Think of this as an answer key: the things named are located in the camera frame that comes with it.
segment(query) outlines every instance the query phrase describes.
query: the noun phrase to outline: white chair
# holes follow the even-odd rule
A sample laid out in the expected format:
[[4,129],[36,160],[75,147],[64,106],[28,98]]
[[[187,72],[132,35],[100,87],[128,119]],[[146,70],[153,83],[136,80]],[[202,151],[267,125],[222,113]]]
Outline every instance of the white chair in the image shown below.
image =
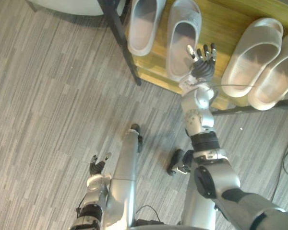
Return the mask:
[[[35,4],[52,10],[76,14],[97,16],[103,12],[97,0],[27,0],[33,8]],[[126,0],[120,0],[117,6],[117,13],[121,15],[125,6]]]

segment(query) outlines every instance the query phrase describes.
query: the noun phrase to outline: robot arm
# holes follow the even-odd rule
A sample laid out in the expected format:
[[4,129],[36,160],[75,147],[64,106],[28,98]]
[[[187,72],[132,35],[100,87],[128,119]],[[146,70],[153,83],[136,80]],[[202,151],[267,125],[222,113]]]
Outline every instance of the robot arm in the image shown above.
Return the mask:
[[[200,79],[208,69],[214,68],[214,62],[201,60],[197,63],[199,60],[192,56],[194,52],[188,52],[194,59],[194,71],[197,72],[194,74],[193,71],[193,75],[180,84],[187,89],[181,106],[186,131],[194,148],[193,161],[197,165],[194,180],[198,192],[212,199],[224,217],[239,230],[288,230],[287,212],[260,195],[240,189],[239,178],[224,156],[214,130],[214,119],[209,111],[209,100],[214,92]],[[206,63],[205,68],[197,68],[203,63]]]

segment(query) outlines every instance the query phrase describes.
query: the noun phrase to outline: gray carpet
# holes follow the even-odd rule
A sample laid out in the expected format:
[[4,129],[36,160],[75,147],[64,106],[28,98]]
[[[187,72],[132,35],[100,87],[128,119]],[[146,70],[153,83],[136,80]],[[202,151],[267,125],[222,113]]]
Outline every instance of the gray carpet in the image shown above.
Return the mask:
[[[176,148],[191,147],[180,96],[135,85],[103,17],[34,13],[23,0],[0,0],[0,230],[68,229],[91,157],[112,152],[105,172],[113,173],[133,122],[144,137],[137,207],[150,204],[176,224],[188,177],[165,169]],[[216,129],[242,188],[269,198],[288,111],[219,116]],[[284,173],[275,203],[288,210]],[[147,208],[138,217],[155,219]],[[229,226],[218,214],[216,229]]]

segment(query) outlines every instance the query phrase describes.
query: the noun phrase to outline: wire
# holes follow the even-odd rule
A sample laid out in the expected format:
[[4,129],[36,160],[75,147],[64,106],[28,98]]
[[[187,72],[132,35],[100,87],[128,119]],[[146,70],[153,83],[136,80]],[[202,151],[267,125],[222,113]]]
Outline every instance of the wire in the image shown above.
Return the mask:
[[159,216],[158,216],[157,211],[156,211],[153,207],[151,207],[150,205],[144,205],[144,206],[140,207],[135,213],[137,214],[137,213],[138,213],[139,211],[141,211],[141,209],[144,208],[144,207],[150,207],[150,208],[155,212],[155,214],[156,214],[157,219],[159,220],[159,222],[162,222],[162,221],[160,220]]
[[82,204],[82,202],[84,201],[84,198],[86,197],[86,194],[84,195],[84,197],[82,198],[82,200],[80,201],[79,203],[79,206],[76,208],[76,213],[77,213],[77,218],[79,217],[79,214],[80,214],[80,206]]
[[288,175],[288,171],[285,167],[285,159],[286,157],[288,156],[288,143],[286,145],[286,148],[285,148],[285,151],[283,153],[283,157],[282,157],[282,161],[281,161],[281,164],[280,164],[280,167],[279,167],[279,171],[278,171],[278,175],[277,175],[277,180],[276,180],[276,186],[275,186],[275,189],[272,193],[272,196],[270,198],[271,202],[273,202],[273,199],[274,199],[274,196],[275,196],[275,193],[277,191],[277,188],[278,188],[278,184],[279,184],[279,181],[280,181],[280,175],[282,173],[282,169],[284,169],[285,173]]

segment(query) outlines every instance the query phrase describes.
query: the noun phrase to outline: slipper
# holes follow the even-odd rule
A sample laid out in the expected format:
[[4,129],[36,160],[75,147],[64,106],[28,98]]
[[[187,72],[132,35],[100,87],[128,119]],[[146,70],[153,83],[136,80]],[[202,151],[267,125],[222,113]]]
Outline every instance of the slipper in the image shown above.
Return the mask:
[[128,35],[128,49],[137,56],[152,49],[166,0],[133,0]]
[[279,54],[282,36],[283,26],[276,19],[261,18],[250,24],[223,74],[223,91],[232,97],[246,95],[266,65]]
[[251,106],[258,110],[272,108],[288,92],[288,35],[283,39],[282,50],[260,75],[248,94]]
[[168,53],[166,68],[169,78],[180,81],[191,72],[192,59],[187,45],[196,48],[202,26],[200,8],[193,0],[176,0],[168,18]]

